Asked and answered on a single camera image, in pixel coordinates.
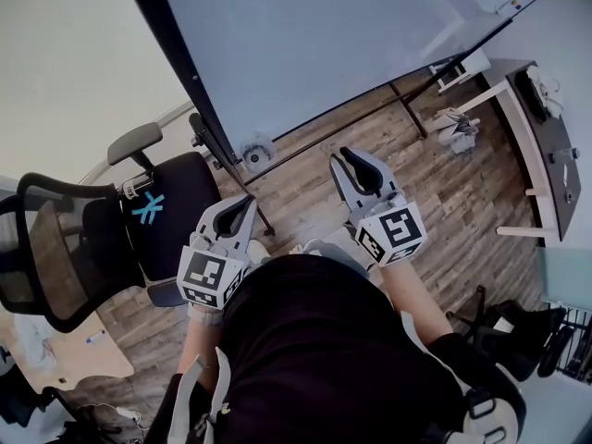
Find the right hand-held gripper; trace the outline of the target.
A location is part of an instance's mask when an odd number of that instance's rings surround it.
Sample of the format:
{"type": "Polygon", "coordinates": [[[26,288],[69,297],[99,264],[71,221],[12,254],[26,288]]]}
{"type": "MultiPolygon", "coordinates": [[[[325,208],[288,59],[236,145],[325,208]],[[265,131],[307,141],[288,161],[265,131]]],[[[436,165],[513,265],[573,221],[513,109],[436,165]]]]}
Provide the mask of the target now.
{"type": "Polygon", "coordinates": [[[354,239],[380,267],[411,258],[427,240],[416,202],[363,218],[366,205],[402,194],[393,171],[374,155],[341,147],[329,168],[341,200],[350,210],[348,223],[358,224],[354,239]]]}

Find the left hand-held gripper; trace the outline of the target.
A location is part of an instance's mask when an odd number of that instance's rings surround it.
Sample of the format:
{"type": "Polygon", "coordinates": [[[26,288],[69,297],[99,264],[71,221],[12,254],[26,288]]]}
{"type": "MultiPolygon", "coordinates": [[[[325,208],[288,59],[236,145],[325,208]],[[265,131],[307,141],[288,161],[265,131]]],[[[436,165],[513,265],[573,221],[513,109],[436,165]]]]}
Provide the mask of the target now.
{"type": "Polygon", "coordinates": [[[257,202],[240,194],[209,206],[181,252],[177,286],[187,302],[223,310],[250,267],[257,202]]]}

